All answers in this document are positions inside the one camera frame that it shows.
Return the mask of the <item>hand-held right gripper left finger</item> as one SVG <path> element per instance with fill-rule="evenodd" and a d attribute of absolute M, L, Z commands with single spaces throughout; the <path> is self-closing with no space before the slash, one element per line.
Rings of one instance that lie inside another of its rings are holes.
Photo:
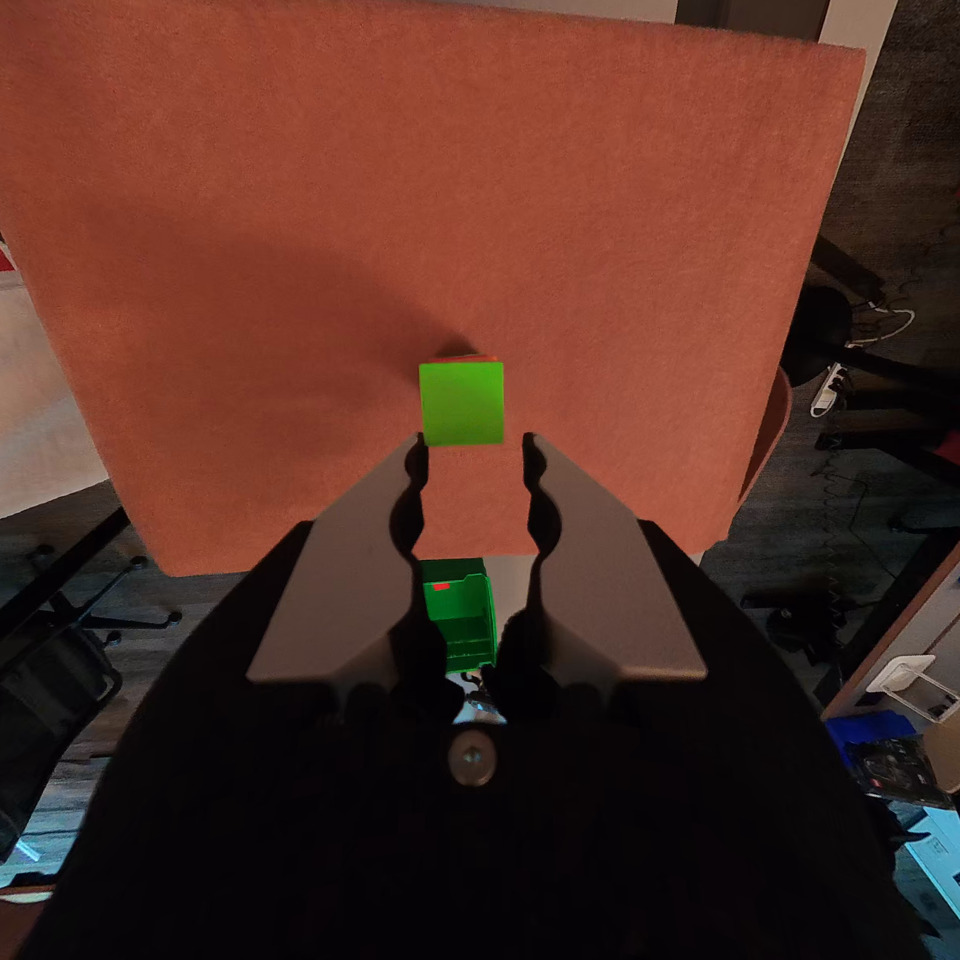
<path fill-rule="evenodd" d="M 340 702 L 359 685 L 390 689 L 398 673 L 390 631 L 413 605 L 414 570 L 392 532 L 409 464 L 426 452 L 402 442 L 318 514 L 246 669 L 256 685 L 321 683 Z"/>

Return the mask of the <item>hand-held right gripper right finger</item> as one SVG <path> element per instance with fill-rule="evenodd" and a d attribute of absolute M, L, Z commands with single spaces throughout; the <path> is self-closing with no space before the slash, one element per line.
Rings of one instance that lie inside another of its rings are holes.
<path fill-rule="evenodd" d="M 544 669 L 608 698 L 622 684 L 704 681 L 708 667 L 632 510 L 546 437 L 523 436 L 528 609 Z"/>

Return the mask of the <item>green plastic bin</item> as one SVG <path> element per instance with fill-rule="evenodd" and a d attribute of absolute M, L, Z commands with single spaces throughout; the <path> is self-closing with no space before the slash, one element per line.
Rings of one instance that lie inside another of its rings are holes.
<path fill-rule="evenodd" d="M 420 561 L 426 610 L 446 644 L 446 675 L 493 666 L 498 654 L 494 595 L 483 558 Z M 434 582 L 450 582 L 435 592 Z"/>

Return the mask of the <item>green wooden cube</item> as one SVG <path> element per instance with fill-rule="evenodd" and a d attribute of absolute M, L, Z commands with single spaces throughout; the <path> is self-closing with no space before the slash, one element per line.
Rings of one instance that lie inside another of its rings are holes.
<path fill-rule="evenodd" d="M 504 382 L 502 362 L 420 364 L 418 387 L 426 447 L 503 444 Z"/>

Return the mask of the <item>light grey desk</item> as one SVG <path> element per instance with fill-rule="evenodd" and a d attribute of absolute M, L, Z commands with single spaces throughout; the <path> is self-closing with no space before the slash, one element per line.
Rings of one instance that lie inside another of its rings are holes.
<path fill-rule="evenodd" d="M 865 65 L 850 116 L 844 150 L 856 126 L 883 44 L 899 2 L 449 2 L 566 16 L 668 22 L 714 31 L 755 34 L 802 42 L 820 42 L 865 52 Z M 794 400 L 793 388 L 778 369 L 750 456 L 740 506 L 784 435 Z M 533 556 L 485 558 L 492 583 L 500 635 L 507 620 L 525 604 Z"/>

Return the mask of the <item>small black device stand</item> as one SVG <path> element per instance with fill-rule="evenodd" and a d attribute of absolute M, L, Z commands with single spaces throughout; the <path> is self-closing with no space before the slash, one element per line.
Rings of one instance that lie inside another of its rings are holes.
<path fill-rule="evenodd" d="M 480 670 L 448 674 L 446 678 L 457 685 L 463 693 L 462 706 L 453 721 L 455 725 L 503 726 L 507 723 L 506 718 L 496 706 Z"/>

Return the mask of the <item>black chair base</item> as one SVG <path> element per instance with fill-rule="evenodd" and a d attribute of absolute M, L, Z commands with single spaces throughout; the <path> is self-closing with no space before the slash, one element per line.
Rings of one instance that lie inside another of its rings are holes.
<path fill-rule="evenodd" d="M 832 664 L 842 650 L 846 599 L 825 586 L 752 590 L 739 601 L 745 611 L 767 611 L 765 630 L 782 652 L 802 653 L 811 666 Z"/>

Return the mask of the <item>small blue container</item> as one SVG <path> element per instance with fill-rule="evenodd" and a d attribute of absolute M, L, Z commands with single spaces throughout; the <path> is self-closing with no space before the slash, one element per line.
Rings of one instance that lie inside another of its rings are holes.
<path fill-rule="evenodd" d="M 853 746 L 890 739 L 912 738 L 917 730 L 903 714 L 880 710 L 865 714 L 827 719 L 823 725 L 836 746 L 846 768 L 854 765 Z"/>

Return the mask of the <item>brown edged grey table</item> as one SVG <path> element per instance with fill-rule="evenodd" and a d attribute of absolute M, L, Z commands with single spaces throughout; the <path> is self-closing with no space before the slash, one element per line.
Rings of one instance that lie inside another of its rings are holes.
<path fill-rule="evenodd" d="M 902 605 L 847 681 L 823 707 L 821 719 L 866 711 L 859 702 L 876 692 L 870 684 L 894 659 L 933 653 L 958 624 L 959 546 L 955 543 L 932 570 L 915 594 Z"/>

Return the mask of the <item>white display stand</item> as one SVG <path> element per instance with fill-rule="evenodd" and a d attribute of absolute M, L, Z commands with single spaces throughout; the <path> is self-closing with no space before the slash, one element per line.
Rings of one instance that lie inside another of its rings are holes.
<path fill-rule="evenodd" d="M 869 694 L 886 697 L 927 724 L 944 724 L 959 710 L 959 692 L 930 676 L 936 654 L 891 658 L 867 685 Z"/>

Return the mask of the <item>black office chair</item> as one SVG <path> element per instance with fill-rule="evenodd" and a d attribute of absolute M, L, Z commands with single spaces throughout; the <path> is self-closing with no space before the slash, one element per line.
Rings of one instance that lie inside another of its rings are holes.
<path fill-rule="evenodd" d="M 1 825 L 2 858 L 16 845 L 67 748 L 121 690 L 108 651 L 127 631 L 178 626 L 175 610 L 163 621 L 101 616 L 95 609 L 128 576 L 147 570 L 133 556 L 98 592 L 80 604 L 60 585 L 2 630 Z"/>

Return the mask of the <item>white power strip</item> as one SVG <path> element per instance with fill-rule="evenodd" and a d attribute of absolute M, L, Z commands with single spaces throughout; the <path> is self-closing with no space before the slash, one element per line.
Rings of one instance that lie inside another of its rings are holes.
<path fill-rule="evenodd" d="M 809 405 L 809 414 L 813 419 L 822 419 L 834 411 L 845 385 L 848 370 L 839 363 L 832 364 L 826 371 L 822 383 Z"/>

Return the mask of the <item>black glitter packet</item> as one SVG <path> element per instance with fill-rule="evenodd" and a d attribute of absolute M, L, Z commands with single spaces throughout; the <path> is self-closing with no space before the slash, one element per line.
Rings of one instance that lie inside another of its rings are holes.
<path fill-rule="evenodd" d="M 938 809 L 953 804 L 917 736 L 849 743 L 845 751 L 851 773 L 870 796 Z"/>

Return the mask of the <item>wooden panel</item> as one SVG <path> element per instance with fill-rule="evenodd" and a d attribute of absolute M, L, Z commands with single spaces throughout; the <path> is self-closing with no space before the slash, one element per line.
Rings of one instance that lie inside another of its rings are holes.
<path fill-rule="evenodd" d="M 947 794 L 959 791 L 959 712 L 930 724 L 921 735 L 923 750 L 937 786 Z"/>

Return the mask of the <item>rust brown felt bag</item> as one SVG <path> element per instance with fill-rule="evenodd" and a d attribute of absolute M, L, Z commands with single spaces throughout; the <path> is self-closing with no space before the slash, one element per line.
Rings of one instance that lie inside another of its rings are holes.
<path fill-rule="evenodd" d="M 424 557 L 522 554 L 543 434 L 726 538 L 862 50 L 416 2 L 2 2 L 2 234 L 172 576 L 250 569 L 495 356 Z"/>

